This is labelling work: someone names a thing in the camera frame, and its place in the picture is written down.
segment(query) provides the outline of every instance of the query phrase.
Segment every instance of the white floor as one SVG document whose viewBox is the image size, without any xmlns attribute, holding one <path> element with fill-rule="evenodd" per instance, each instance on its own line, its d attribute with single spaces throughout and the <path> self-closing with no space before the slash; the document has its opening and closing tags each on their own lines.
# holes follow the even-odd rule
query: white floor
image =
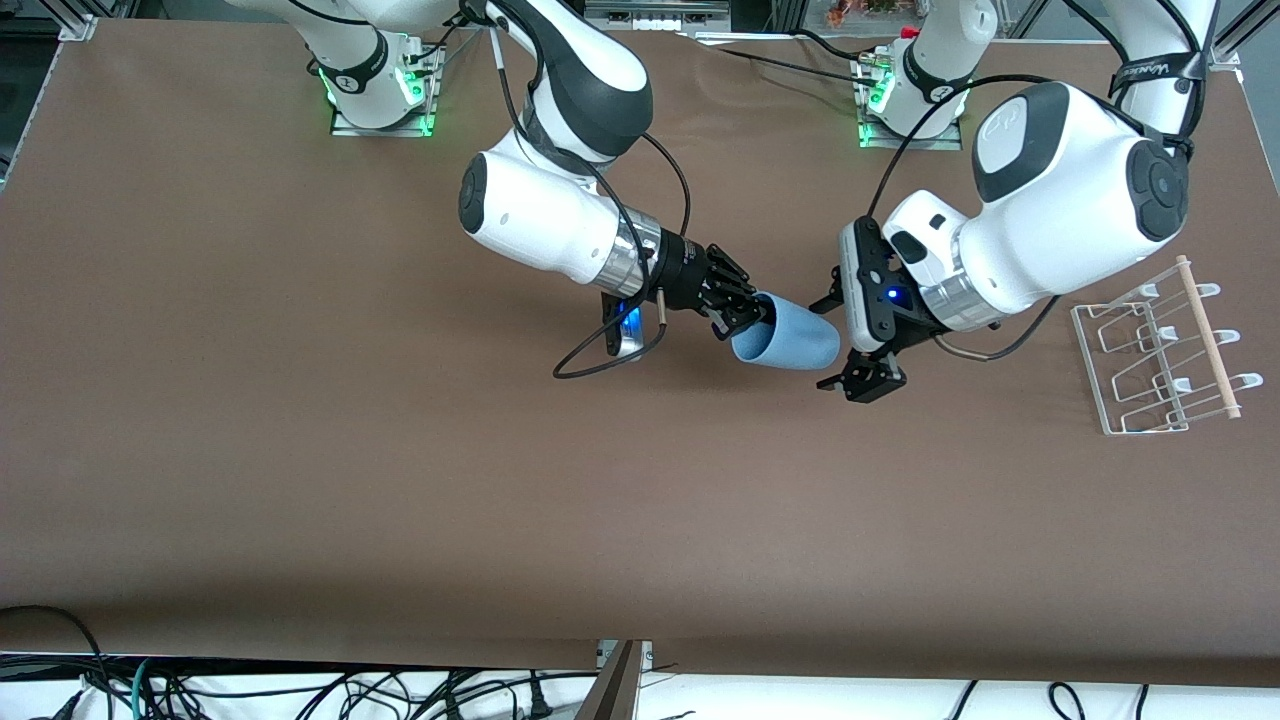
<svg viewBox="0 0 1280 720">
<path fill-rule="evenodd" d="M 264 689 L 311 688 L 337 675 L 271 675 L 238 678 L 200 678 L 191 687 L 216 692 L 257 692 Z M 367 680 L 381 675 L 369 675 Z M 433 689 L 444 675 L 419 673 L 402 679 L 415 696 Z M 486 679 L 527 678 L 527 673 L 488 673 Z M 572 716 L 590 687 L 590 679 L 548 680 L 547 701 L 561 707 L 556 715 Z M 856 680 L 813 678 L 754 678 L 727 675 L 649 674 L 641 683 L 636 720 L 669 720 L 682 714 L 691 720 L 948 720 L 965 683 L 961 680 Z M 388 683 L 384 688 L 398 685 Z M 961 720 L 1057 720 L 1048 705 L 1044 683 L 979 683 Z M 1079 684 L 1088 720 L 1130 720 L 1138 697 L 1135 685 Z M 49 717 L 70 697 L 74 680 L 0 683 L 0 720 Z M 214 720 L 292 720 L 314 693 L 255 698 L 204 700 Z M 312 715 L 314 720 L 338 717 L 344 693 L 333 693 Z M 399 715 L 406 715 L 403 703 Z M 520 707 L 527 712 L 527 689 L 518 689 Z M 129 708 L 116 702 L 116 717 L 131 717 Z M 422 716 L 430 720 L 440 708 Z M 498 692 L 462 706 L 466 720 L 506 720 L 511 717 L 509 693 Z M 1078 720 L 1065 705 L 1069 720 Z M 81 700 L 76 720 L 102 720 L 106 705 L 101 693 L 90 692 Z M 394 720 L 397 714 L 374 703 L 361 703 L 351 720 Z M 1275 720 L 1280 717 L 1280 689 L 1229 689 L 1153 687 L 1143 712 L 1144 720 Z"/>
</svg>

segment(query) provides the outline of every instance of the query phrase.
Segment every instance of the teal cable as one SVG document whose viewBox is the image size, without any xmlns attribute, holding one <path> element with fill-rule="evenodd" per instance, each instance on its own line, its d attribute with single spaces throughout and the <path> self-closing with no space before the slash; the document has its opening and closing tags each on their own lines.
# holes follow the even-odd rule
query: teal cable
<svg viewBox="0 0 1280 720">
<path fill-rule="evenodd" d="M 147 662 L 151 662 L 150 657 L 138 662 L 138 670 L 133 674 L 133 687 L 129 689 L 129 706 L 133 707 L 133 720 L 142 720 L 142 678 L 146 675 Z"/>
</svg>

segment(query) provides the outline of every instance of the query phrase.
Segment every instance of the brown tabletop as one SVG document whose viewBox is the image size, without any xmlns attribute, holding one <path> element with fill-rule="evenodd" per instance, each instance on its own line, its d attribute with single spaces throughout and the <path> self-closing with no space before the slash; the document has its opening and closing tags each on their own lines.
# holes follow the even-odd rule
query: brown tabletop
<svg viewBox="0 0 1280 720">
<path fill-rule="evenodd" d="M 826 292 L 890 155 L 858 147 L 849 87 L 620 37 L 692 183 L 690 236 L 762 288 Z M 1271 386 L 1239 421 L 1103 437 L 1065 311 L 998 364 L 909 351 L 872 406 L 739 364 L 698 316 L 637 365 L 552 380 L 595 292 L 456 219 L 508 127 L 485 44 L 417 141 L 329 137 L 306 59 L 257 24 L 102 22 L 64 47 L 0 195 L 4 603 L 81 612 L 110 652 L 550 666 L 644 637 L 689 671 L 1280 679 Z M 982 70 L 1102 91 L 1115 64 L 996 45 Z M 1228 364 L 1280 378 L 1280 217 L 1230 73 L 1196 141 L 1181 237 L 1068 301 L 1188 254 L 1244 334 Z M 609 178 L 678 225 L 652 149 Z M 920 187 L 979 208 L 968 152 L 911 152 L 882 217 Z"/>
</svg>

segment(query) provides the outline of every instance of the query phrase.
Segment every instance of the blue cup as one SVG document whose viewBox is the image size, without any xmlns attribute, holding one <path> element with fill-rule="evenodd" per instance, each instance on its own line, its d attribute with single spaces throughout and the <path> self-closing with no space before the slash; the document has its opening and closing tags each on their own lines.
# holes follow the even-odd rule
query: blue cup
<svg viewBox="0 0 1280 720">
<path fill-rule="evenodd" d="M 801 307 L 768 292 L 758 292 L 773 305 L 773 324 L 756 323 L 730 338 L 733 355 L 751 365 L 783 370 L 820 370 L 840 355 L 840 331 Z"/>
</svg>

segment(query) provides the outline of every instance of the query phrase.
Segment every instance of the wooden stick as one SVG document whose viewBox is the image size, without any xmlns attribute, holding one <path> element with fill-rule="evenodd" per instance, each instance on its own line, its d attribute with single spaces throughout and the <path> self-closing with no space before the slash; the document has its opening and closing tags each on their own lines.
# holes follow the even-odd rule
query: wooden stick
<svg viewBox="0 0 1280 720">
<path fill-rule="evenodd" d="M 1217 351 L 1217 337 L 1208 324 L 1208 314 L 1204 313 L 1204 302 L 1196 287 L 1196 278 L 1192 277 L 1192 264 L 1185 255 L 1178 256 L 1178 274 L 1183 278 L 1183 287 L 1187 288 L 1187 297 L 1192 302 L 1192 315 L 1196 316 L 1196 325 L 1199 328 L 1201 340 L 1208 352 L 1208 366 L 1213 370 L 1213 382 L 1222 395 L 1222 409 L 1231 420 L 1239 419 L 1240 406 L 1235 402 L 1235 391 L 1231 389 L 1231 378 L 1226 374 L 1226 365 L 1222 364 L 1222 355 Z"/>
</svg>

